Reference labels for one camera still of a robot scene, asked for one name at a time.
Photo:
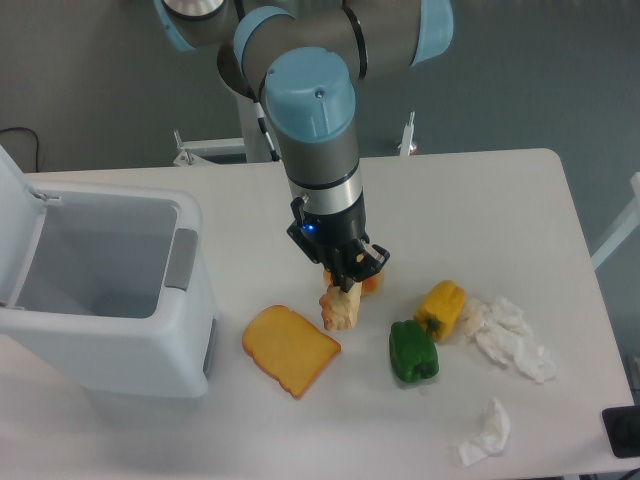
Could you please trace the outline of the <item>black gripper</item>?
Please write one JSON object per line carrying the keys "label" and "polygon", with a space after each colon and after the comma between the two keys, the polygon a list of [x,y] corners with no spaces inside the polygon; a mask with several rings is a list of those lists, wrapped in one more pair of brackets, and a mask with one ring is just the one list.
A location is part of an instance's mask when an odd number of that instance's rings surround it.
{"label": "black gripper", "polygon": [[302,197],[295,197],[290,206],[294,221],[287,229],[289,237],[313,263],[330,272],[332,284],[342,292],[380,273],[389,260],[389,251],[372,244],[366,233],[363,196],[329,215],[306,212]]}

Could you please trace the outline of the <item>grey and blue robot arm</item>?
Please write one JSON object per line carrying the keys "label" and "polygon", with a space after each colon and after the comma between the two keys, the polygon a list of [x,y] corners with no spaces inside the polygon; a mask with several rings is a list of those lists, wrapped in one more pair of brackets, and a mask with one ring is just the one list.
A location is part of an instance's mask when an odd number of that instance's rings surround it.
{"label": "grey and blue robot arm", "polygon": [[355,127],[356,82],[437,57],[454,34],[447,1],[343,1],[304,13],[294,1],[159,1],[182,51],[231,49],[231,75],[271,124],[294,215],[288,234],[343,291],[378,274]]}

